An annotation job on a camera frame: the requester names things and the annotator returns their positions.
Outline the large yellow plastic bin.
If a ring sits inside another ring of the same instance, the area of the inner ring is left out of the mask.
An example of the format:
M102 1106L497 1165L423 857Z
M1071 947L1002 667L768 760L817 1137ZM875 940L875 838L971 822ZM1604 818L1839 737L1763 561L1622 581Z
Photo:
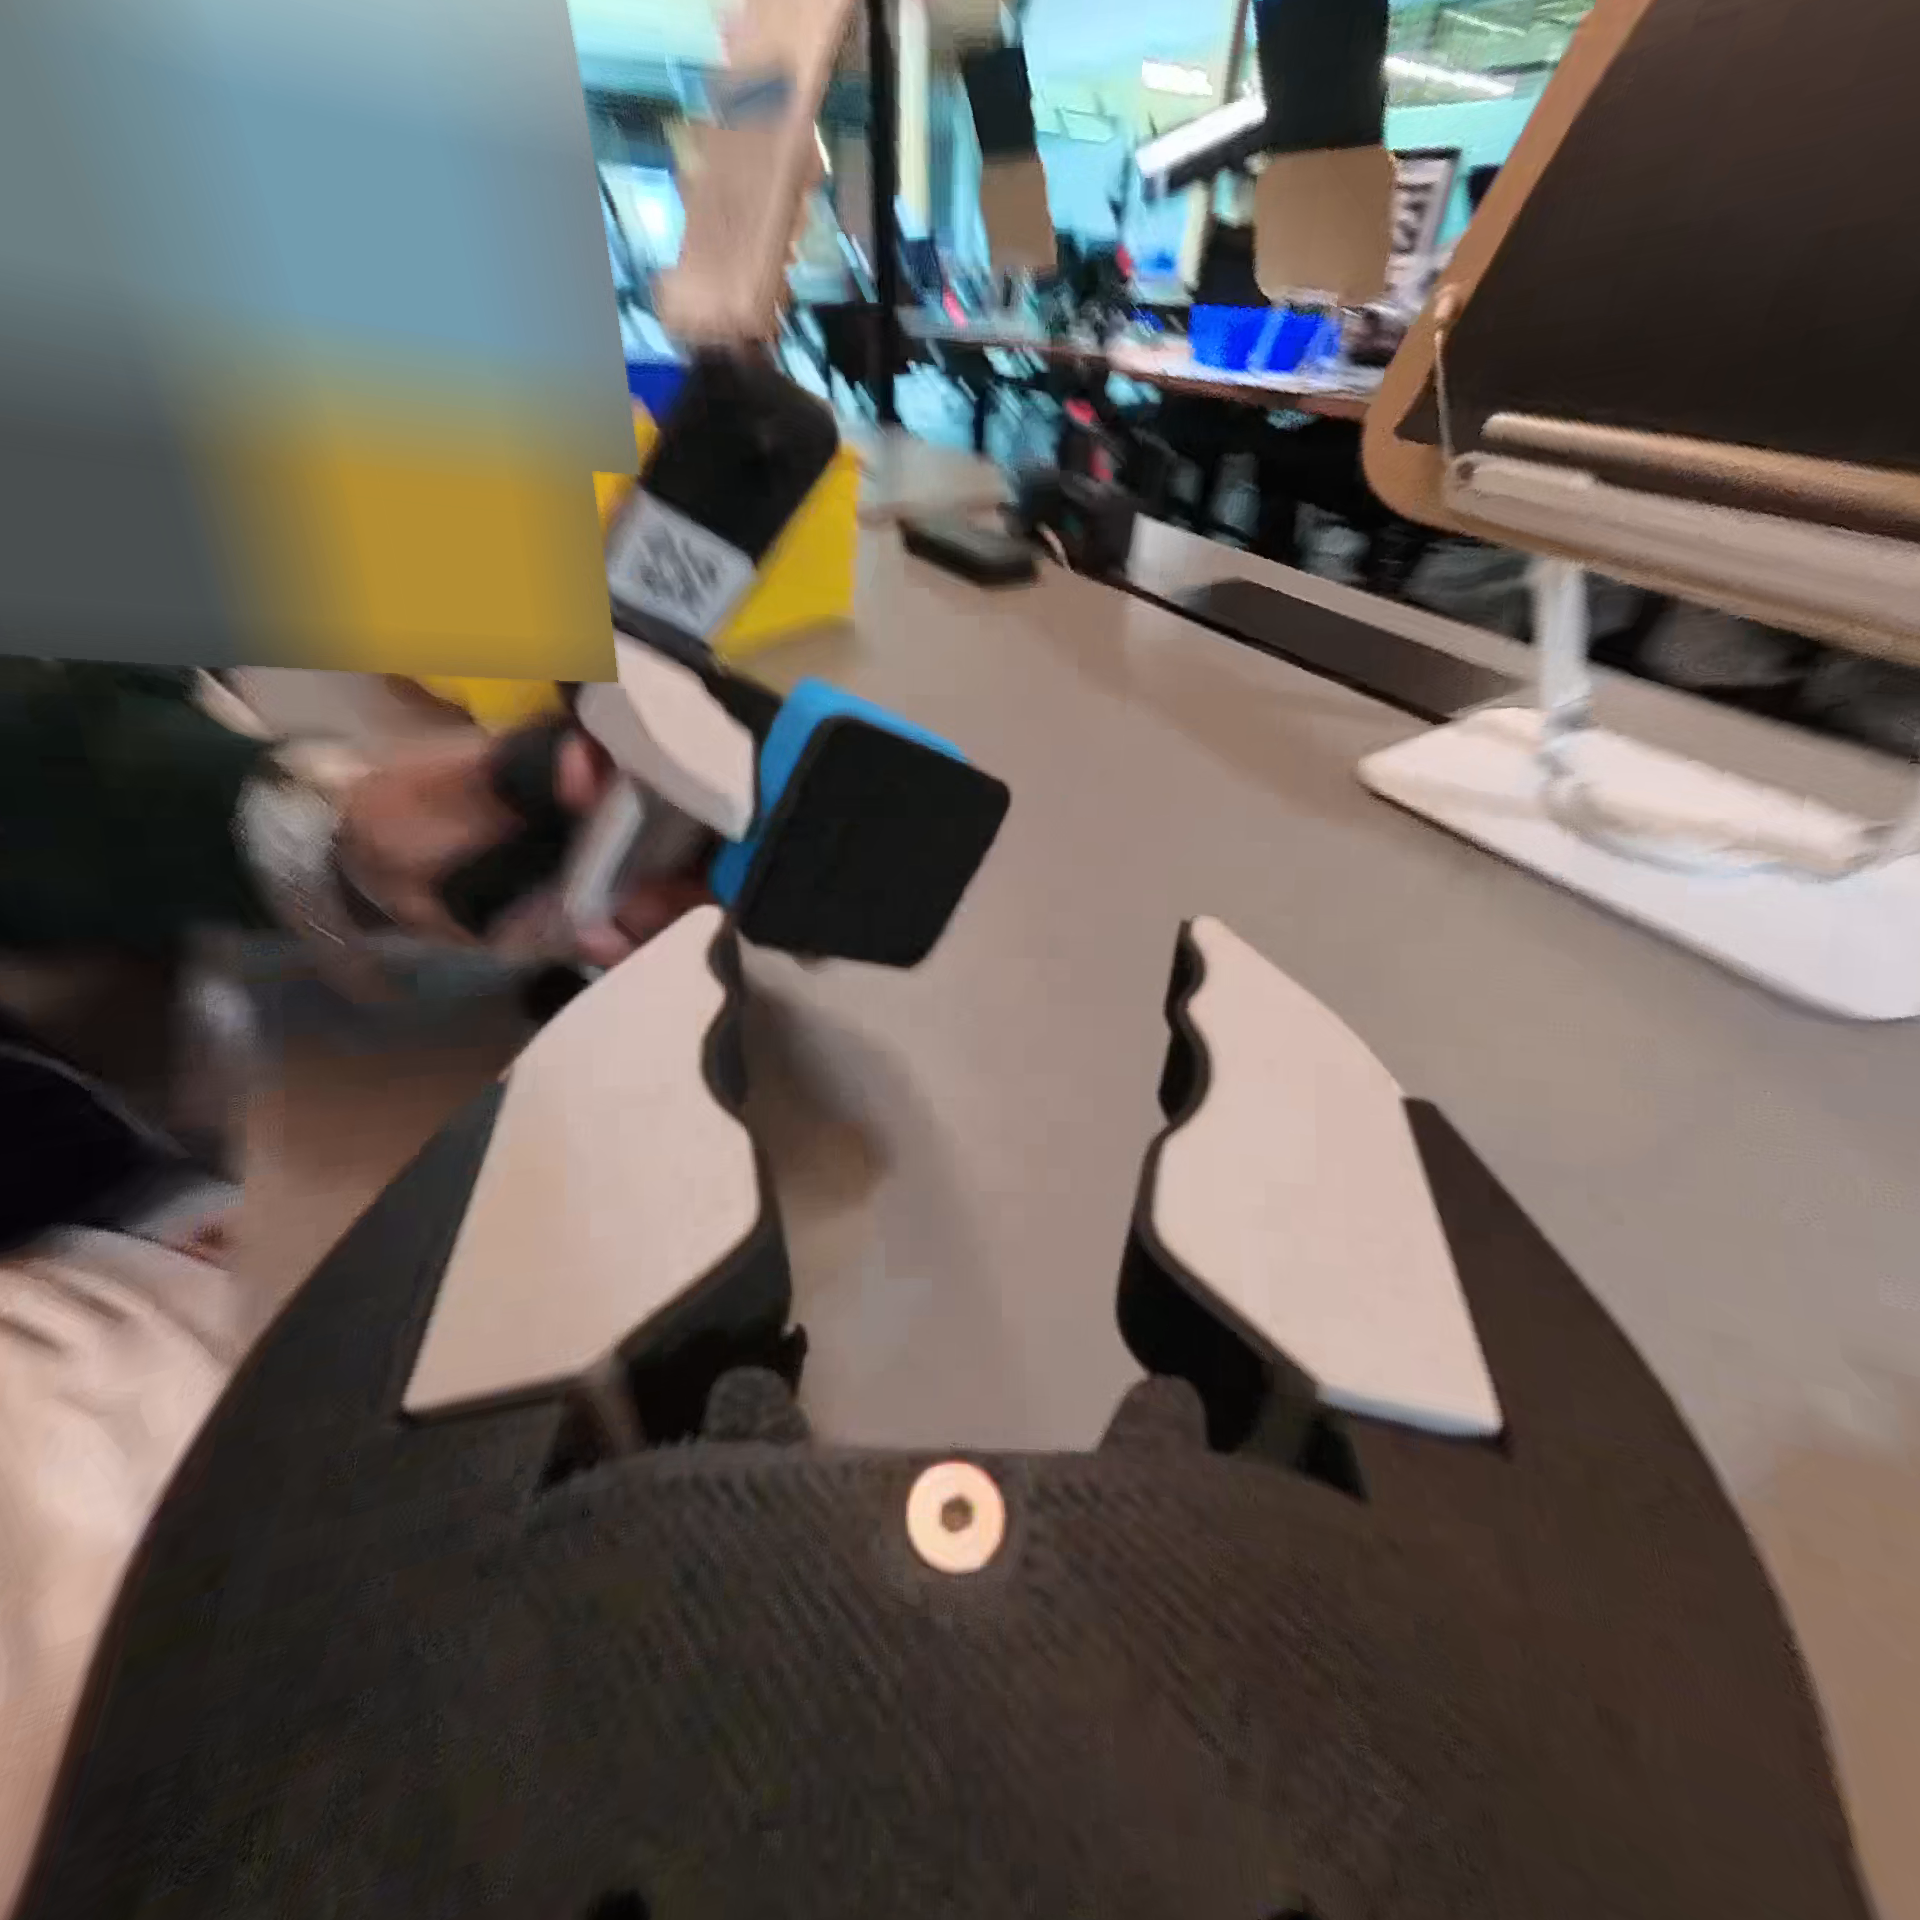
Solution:
M850 621L853 609L853 546L857 546L857 480L853 447L839 447L826 474L784 526L752 586L730 609L720 661L744 666L808 628ZM423 699L470 719L484 732L513 732L566 710L558 683L499 683L499 676L386 676L407 699Z

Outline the blue storage bin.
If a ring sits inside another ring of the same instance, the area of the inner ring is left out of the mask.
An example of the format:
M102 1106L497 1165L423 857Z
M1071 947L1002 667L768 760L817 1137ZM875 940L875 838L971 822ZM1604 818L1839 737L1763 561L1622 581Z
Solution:
M1332 307L1188 307L1188 360L1211 377L1310 377L1343 352Z

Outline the silver wristwatch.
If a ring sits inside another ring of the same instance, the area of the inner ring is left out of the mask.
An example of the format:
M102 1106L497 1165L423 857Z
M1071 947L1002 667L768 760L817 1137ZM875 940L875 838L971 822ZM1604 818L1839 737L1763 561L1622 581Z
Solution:
M233 844L275 927L315 944L356 944L338 879L344 801L365 763L338 742L269 748L233 803Z

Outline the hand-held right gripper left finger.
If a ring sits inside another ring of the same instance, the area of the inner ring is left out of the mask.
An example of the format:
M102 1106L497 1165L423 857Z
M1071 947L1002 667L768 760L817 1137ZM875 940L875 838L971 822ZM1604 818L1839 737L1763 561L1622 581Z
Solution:
M402 1386L417 1422L566 1399L613 1451L698 1429L772 1366L796 1282L744 1122L741 944L681 912L499 1076L488 1146Z

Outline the long wooden workbench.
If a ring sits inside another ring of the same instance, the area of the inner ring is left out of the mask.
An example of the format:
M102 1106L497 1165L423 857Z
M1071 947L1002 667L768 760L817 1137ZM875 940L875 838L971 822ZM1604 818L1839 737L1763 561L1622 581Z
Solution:
M1043 339L1035 331L997 331L974 323L939 323L925 310L900 310L903 339L918 349L974 349L974 352L1019 352L1048 368L1105 370L1128 385L1149 385L1174 400L1211 400L1243 411L1295 411L1317 421L1363 421L1379 403L1381 370L1214 370L1194 360L1185 344L1079 344Z

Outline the black boxy device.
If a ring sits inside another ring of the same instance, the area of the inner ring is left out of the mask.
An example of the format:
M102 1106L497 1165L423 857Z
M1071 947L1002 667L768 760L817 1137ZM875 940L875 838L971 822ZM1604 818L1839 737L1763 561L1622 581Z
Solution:
M1007 502L1010 532L1071 572L1124 580L1140 498L1112 480L1060 464L1027 464Z

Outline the white stand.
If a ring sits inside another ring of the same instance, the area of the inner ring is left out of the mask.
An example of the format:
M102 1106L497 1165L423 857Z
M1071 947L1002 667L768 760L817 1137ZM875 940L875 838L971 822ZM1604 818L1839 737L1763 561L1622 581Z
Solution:
M1453 839L1835 1020L1920 1017L1920 801L1886 822L1593 723L1589 586L1532 561L1525 705L1480 705L1355 778Z

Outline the black flat device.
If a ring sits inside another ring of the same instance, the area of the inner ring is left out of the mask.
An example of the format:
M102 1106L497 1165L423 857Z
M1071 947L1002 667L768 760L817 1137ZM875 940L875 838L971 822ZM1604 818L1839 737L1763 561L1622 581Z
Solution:
M903 514L900 546L971 586L1028 586L1040 552L994 514Z

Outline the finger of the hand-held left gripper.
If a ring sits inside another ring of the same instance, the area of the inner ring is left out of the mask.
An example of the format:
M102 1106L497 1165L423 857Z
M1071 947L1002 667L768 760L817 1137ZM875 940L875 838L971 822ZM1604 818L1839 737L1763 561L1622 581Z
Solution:
M676 873L703 873L713 829L652 787L608 787L566 854L566 933L587 940L613 927L618 904Z
M582 683L574 712L645 797L730 844L749 838L758 803L752 732L696 672Z

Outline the blue whiteboard eraser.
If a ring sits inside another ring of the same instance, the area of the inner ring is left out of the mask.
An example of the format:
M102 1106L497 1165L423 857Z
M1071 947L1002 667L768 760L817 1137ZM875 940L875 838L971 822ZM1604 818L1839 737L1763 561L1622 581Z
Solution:
M741 940L804 964L925 964L994 851L1007 783L817 676L776 698L720 667L709 692L752 737L752 822L703 873Z

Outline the tan cardboard panel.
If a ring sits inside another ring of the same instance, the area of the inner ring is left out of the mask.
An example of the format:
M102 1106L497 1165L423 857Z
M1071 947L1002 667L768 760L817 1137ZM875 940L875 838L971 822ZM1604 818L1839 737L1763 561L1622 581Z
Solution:
M1257 287L1265 305L1363 307L1387 287L1394 158L1381 0L1261 0Z
M703 120L681 134L681 253L654 282L661 327L691 352L776 331L822 175L817 109L837 30L837 5L749 0L729 17Z
M971 45L957 57L982 148L982 220L997 274L1051 274L1056 229L1019 45Z

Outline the black metal pole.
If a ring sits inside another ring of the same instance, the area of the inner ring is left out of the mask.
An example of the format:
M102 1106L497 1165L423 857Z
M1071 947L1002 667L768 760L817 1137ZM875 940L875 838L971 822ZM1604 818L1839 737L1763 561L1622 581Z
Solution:
M900 52L883 0L862 5L866 17L866 161L873 161L873 403L879 431L900 423Z

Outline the silver metal bar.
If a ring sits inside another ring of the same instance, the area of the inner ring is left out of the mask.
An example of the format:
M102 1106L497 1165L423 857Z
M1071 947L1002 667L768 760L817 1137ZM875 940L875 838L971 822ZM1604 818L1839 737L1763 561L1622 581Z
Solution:
M1442 502L1611 580L1920 661L1916 472L1493 411L1446 457Z

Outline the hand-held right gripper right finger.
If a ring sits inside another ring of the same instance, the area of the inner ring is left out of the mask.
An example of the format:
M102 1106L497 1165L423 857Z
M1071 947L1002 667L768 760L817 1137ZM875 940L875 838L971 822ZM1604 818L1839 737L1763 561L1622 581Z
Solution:
M1219 919L1163 982L1117 1330L1214 1457L1344 1470L1344 1417L1489 1445L1489 1362L1394 1076Z

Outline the cream cloth garment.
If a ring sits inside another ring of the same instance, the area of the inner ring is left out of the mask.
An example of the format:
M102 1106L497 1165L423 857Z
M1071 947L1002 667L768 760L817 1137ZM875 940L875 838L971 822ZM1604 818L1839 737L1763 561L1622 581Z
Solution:
M0 1269L0 1884L16 1904L131 1556L245 1356L211 1230L52 1233Z

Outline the person's left hand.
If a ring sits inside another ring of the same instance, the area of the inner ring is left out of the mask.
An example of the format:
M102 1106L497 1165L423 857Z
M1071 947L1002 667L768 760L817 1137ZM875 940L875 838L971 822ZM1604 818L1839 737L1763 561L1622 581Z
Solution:
M377 760L344 797L338 873L402 933L472 944L444 904L444 880L520 830L513 807L491 789L497 737L409 742ZM571 927L555 893L524 893L484 944L504 958L574 958L618 967L681 912L703 908L698 868L641 879L618 908L593 927Z

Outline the black panel with cardboard edge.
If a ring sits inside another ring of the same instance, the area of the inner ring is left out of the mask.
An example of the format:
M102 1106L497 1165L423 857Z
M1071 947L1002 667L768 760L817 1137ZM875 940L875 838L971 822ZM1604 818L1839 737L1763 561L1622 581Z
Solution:
M1363 431L1916 546L1920 11L1593 5Z

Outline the person's left forearm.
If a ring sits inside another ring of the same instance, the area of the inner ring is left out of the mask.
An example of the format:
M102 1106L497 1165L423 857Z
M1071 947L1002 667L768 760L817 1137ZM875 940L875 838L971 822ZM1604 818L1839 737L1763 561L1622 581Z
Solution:
M264 933L245 801L275 749L197 705L189 667L0 666L6 953L167 953L197 933Z

